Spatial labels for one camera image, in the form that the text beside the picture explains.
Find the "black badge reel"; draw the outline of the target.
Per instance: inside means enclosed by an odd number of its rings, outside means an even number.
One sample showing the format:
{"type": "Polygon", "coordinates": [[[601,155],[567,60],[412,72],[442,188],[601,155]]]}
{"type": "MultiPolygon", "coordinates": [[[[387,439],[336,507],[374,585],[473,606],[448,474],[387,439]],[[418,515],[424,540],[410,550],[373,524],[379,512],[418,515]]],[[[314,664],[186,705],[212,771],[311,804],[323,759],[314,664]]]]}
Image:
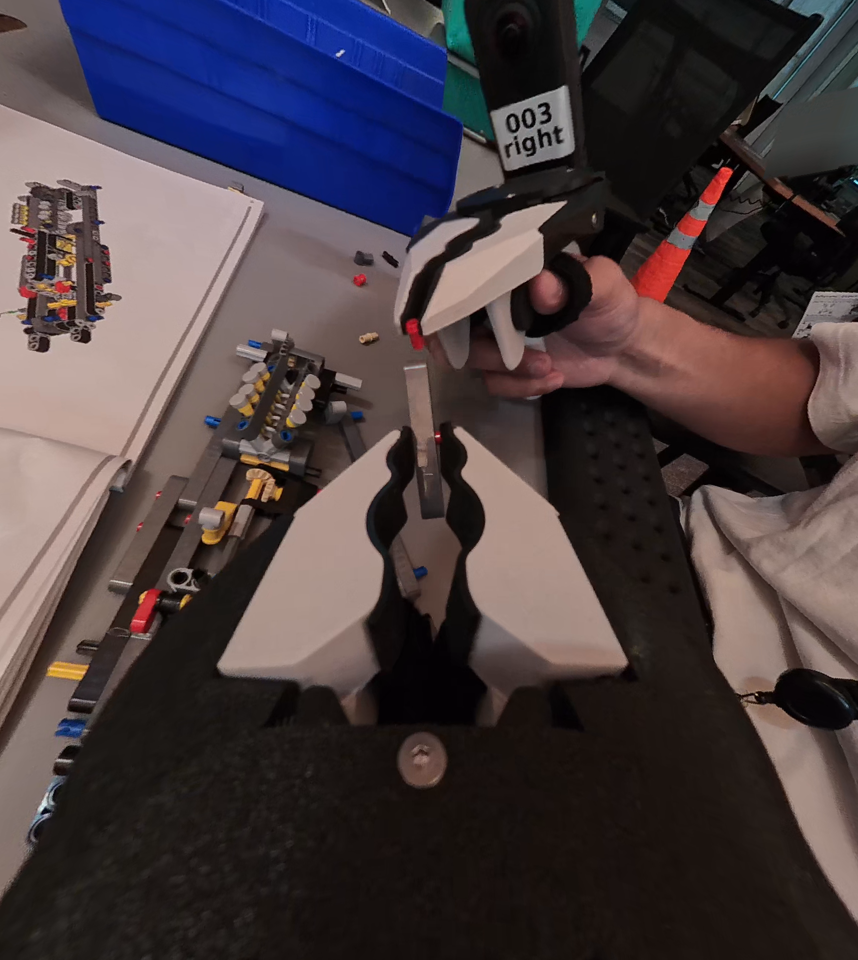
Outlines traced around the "black badge reel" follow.
{"type": "Polygon", "coordinates": [[[841,731],[858,722],[858,679],[833,678],[808,668],[781,673],[772,690],[739,695],[743,703],[774,705],[810,728],[841,731]]]}

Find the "blue plastic bin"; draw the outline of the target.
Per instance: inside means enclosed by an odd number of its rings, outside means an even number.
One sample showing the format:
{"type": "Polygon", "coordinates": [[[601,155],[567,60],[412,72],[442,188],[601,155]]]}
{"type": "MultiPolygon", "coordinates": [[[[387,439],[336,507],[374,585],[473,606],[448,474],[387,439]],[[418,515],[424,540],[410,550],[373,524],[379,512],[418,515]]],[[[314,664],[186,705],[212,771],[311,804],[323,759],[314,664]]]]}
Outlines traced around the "blue plastic bin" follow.
{"type": "Polygon", "coordinates": [[[371,6],[60,6],[103,119],[399,234],[447,213],[462,125],[446,54],[371,6]]]}

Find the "person's right hand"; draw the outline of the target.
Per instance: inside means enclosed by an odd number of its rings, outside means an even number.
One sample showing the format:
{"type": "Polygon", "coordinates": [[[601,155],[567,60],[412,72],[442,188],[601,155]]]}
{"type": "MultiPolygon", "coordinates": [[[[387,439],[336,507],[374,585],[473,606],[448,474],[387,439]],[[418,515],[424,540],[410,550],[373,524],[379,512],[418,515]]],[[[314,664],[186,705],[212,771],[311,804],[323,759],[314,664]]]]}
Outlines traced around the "person's right hand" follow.
{"type": "Polygon", "coordinates": [[[614,372],[638,328],[639,298],[615,262],[580,254],[573,259],[589,278],[591,300],[579,318],[547,336],[543,348],[526,347],[519,365],[511,370],[491,333],[472,335],[467,367],[483,378],[491,395],[509,400],[539,398],[558,389],[600,386],[614,372]]]}

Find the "person's right forearm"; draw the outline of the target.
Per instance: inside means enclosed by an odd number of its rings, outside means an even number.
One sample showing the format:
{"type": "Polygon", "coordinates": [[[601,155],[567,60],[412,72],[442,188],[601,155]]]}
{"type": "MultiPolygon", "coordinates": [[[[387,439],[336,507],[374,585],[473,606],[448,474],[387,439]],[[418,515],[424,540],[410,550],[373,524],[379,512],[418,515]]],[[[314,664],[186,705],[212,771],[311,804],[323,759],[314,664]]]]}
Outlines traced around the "person's right forearm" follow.
{"type": "Polygon", "coordinates": [[[798,458],[830,452],[808,412],[818,377],[811,343],[719,330],[643,297],[609,384],[718,446],[798,458]]]}

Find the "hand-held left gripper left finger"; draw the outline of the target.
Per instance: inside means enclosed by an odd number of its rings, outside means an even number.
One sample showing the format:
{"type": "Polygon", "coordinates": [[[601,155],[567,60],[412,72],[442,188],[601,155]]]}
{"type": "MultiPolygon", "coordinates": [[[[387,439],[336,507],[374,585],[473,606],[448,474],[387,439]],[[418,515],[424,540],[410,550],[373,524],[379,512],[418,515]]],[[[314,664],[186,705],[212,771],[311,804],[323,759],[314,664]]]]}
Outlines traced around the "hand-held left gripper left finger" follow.
{"type": "Polygon", "coordinates": [[[389,431],[295,513],[219,660],[223,676],[363,687],[378,672],[364,621],[385,565],[366,517],[400,438],[389,431]]]}

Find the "black mesh office chair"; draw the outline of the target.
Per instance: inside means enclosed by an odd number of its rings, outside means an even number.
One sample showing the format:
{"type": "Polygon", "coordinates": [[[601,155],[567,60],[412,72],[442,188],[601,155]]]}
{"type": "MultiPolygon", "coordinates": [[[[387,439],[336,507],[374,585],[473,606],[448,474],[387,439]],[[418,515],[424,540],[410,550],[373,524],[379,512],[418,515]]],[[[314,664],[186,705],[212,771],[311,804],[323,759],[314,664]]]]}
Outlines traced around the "black mesh office chair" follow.
{"type": "Polygon", "coordinates": [[[603,230],[581,252],[620,261],[821,22],[769,1],[637,2],[581,75],[588,164],[611,194],[603,230]]]}

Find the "lego car chassis assembly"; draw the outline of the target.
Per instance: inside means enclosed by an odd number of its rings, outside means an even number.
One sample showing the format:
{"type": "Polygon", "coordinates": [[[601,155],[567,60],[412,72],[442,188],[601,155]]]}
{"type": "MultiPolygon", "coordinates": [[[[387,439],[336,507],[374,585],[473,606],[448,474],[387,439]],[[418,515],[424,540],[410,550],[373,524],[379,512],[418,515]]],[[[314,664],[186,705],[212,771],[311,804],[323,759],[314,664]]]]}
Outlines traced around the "lego car chassis assembly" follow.
{"type": "Polygon", "coordinates": [[[172,475],[156,494],[110,579],[119,610],[102,636],[77,645],[76,662],[55,662],[47,671],[75,689],[55,730],[65,742],[27,832],[30,850],[51,822],[86,730],[127,658],[140,654],[243,546],[318,492],[321,472],[311,465],[318,430],[361,418],[346,403],[361,381],[298,348],[291,334],[275,330],[266,341],[240,344],[237,354],[248,369],[224,413],[206,418],[212,438],[202,456],[189,476],[172,475]]]}

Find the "orange traffic cone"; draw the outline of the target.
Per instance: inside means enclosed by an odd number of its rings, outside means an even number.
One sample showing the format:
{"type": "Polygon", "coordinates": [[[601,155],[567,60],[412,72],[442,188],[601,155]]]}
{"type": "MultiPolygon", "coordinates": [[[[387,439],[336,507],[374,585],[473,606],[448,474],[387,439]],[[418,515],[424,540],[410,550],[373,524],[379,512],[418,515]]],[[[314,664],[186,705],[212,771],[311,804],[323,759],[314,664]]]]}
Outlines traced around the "orange traffic cone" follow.
{"type": "Polygon", "coordinates": [[[728,166],[720,168],[701,193],[699,201],[641,265],[631,281],[640,297],[660,304],[665,301],[716,204],[723,196],[732,173],[733,170],[728,166]]]}

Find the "person's white printed shirt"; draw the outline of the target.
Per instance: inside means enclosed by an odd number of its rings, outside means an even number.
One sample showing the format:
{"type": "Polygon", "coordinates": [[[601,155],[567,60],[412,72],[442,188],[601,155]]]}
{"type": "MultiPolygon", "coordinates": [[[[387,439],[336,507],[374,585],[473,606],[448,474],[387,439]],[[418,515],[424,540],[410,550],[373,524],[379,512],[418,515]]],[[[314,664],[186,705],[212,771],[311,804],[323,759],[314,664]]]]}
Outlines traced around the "person's white printed shirt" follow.
{"type": "MultiPolygon", "coordinates": [[[[858,322],[815,326],[817,438],[849,459],[809,491],[748,498],[703,486],[683,528],[714,625],[715,661],[738,692],[805,667],[858,680],[858,322]]],[[[747,711],[819,865],[858,922],[858,722],[811,729],[775,706],[747,711]]]]}

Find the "short grey lego beam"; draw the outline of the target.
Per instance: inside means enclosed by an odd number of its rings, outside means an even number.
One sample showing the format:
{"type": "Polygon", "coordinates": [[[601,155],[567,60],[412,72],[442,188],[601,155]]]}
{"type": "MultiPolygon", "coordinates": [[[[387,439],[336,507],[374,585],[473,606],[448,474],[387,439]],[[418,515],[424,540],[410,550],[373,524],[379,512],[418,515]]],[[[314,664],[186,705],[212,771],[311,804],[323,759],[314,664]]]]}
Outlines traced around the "short grey lego beam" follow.
{"type": "Polygon", "coordinates": [[[404,367],[411,431],[415,450],[415,481],[422,518],[442,519],[445,499],[435,438],[431,380],[425,363],[404,367]]]}

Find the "long dark grey lego beam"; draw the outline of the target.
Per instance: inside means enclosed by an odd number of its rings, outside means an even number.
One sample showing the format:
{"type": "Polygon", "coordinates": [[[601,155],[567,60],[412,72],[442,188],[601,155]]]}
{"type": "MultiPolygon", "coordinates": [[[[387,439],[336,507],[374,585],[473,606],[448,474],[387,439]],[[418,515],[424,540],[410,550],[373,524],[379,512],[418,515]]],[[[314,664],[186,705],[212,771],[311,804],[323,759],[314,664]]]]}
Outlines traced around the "long dark grey lego beam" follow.
{"type": "MultiPolygon", "coordinates": [[[[349,409],[343,400],[329,401],[326,406],[326,424],[339,426],[351,462],[357,461],[367,452],[367,446],[359,429],[359,421],[362,418],[361,411],[349,409]]],[[[420,575],[425,575],[427,570],[413,565],[400,534],[394,539],[389,553],[401,594],[406,599],[415,601],[421,595],[420,575]]]]}

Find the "scatter of small lego pins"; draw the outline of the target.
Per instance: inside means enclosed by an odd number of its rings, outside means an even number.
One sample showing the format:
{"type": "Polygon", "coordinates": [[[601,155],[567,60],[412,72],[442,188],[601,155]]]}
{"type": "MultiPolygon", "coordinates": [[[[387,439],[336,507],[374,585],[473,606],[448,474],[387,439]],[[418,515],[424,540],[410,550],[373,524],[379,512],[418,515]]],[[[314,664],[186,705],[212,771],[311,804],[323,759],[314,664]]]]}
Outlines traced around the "scatter of small lego pins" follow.
{"type": "Polygon", "coordinates": [[[376,281],[376,278],[391,276],[396,278],[399,269],[399,259],[388,250],[375,254],[357,249],[353,255],[352,282],[355,286],[363,288],[380,282],[376,281]]]}

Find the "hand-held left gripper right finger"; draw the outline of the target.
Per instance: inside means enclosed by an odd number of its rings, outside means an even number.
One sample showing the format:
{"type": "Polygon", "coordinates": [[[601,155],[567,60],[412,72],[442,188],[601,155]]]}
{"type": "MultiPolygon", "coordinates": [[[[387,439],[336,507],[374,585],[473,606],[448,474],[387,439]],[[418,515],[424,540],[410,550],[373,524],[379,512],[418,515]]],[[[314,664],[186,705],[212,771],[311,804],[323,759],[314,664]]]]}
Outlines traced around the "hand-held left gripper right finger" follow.
{"type": "Polygon", "coordinates": [[[459,543],[443,649],[491,690],[615,676],[627,657],[555,508],[445,423],[446,522],[459,543]]]}

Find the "instruction booklet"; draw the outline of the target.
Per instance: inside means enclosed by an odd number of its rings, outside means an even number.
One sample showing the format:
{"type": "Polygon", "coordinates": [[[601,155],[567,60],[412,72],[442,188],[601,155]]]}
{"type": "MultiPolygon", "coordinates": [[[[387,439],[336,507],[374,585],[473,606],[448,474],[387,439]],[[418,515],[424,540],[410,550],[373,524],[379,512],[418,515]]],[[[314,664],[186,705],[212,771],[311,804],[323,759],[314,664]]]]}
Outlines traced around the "instruction booklet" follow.
{"type": "Polygon", "coordinates": [[[0,104],[0,728],[263,216],[0,104]]]}

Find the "printed paper sheet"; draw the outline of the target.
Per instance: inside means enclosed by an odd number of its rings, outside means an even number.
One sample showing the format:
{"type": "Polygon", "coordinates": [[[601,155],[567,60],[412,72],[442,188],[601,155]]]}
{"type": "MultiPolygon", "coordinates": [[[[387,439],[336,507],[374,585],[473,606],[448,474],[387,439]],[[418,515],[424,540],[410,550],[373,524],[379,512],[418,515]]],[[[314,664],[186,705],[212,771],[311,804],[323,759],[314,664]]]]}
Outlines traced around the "printed paper sheet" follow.
{"type": "Polygon", "coordinates": [[[846,323],[855,318],[858,318],[858,292],[816,292],[805,307],[792,339],[808,338],[814,326],[827,322],[846,323]]]}

